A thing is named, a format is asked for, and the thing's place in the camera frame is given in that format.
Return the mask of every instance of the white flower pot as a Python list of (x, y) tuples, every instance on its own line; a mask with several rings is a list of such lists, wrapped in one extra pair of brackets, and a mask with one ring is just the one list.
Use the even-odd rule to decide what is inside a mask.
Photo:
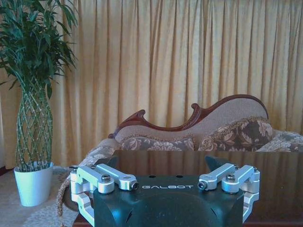
[(15, 167), (14, 173), (22, 206), (37, 206), (48, 199), (53, 175), (52, 162), (49, 168), (34, 172), (23, 173)]

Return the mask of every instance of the floral upholstery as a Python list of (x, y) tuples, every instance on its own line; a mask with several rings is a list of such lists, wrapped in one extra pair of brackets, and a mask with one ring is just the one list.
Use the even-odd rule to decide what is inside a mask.
[(122, 150), (179, 150), (193, 151), (194, 142), (191, 136), (179, 140), (160, 140), (146, 136), (131, 136), (125, 138), (121, 144)]
[(303, 152), (303, 136), (295, 132), (284, 131), (257, 151)]
[(272, 140), (273, 129), (268, 119), (244, 118), (220, 127), (204, 138), (199, 151), (256, 151)]

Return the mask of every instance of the curtain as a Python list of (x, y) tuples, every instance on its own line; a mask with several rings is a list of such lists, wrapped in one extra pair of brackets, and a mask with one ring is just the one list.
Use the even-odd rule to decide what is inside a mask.
[[(134, 112), (177, 126), (197, 102), (265, 104), (275, 129), (303, 133), (302, 0), (74, 0), (76, 69), (54, 83), (53, 161), (79, 163)], [(7, 167), (20, 89), (0, 87)]]

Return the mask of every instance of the upholstered sofa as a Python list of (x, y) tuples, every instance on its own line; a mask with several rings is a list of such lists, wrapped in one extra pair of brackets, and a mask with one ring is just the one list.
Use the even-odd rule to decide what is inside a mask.
[[(91, 166), (101, 158), (110, 157), (118, 149), (185, 149), (189, 152), (218, 149), (257, 152), (303, 150), (303, 137), (272, 129), (265, 106), (253, 96), (234, 95), (207, 109), (198, 104), (192, 104), (192, 108), (194, 111), (189, 120), (173, 128), (151, 124), (145, 120), (144, 110), (134, 113), (91, 150), (80, 166)], [(59, 190), (59, 216), (62, 215), (62, 198), (69, 183), (67, 178)]]

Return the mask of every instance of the silver metal bracket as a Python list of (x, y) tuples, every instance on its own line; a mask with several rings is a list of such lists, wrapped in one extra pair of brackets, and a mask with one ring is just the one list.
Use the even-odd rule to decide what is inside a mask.
[(89, 195), (95, 189), (99, 193), (109, 194), (114, 191), (115, 183), (121, 190), (132, 191), (138, 188), (134, 175), (124, 174), (105, 164), (99, 164), (91, 169), (80, 166), (73, 170), (71, 176), (71, 200), (78, 204), (80, 214), (95, 226), (94, 209), (91, 206)]
[(237, 169), (233, 164), (226, 163), (209, 174), (200, 175), (198, 188), (213, 190), (220, 181), (222, 190), (226, 193), (237, 193), (239, 189), (244, 191), (244, 222), (251, 214), (254, 201), (259, 199), (260, 171), (248, 165)]
[(206, 191), (216, 189), (217, 184), (223, 179), (223, 177), (234, 172), (235, 166), (233, 164), (226, 163), (209, 174), (200, 175), (198, 187), (201, 190)]

